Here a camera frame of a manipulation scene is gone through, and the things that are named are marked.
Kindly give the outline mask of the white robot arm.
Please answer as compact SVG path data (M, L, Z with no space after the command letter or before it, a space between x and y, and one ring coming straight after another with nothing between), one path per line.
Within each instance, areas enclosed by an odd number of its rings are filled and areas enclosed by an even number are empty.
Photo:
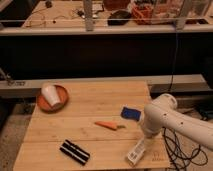
M213 124L179 113L176 108L177 100L167 93L146 104L141 124L144 135L154 137L166 127L213 151Z

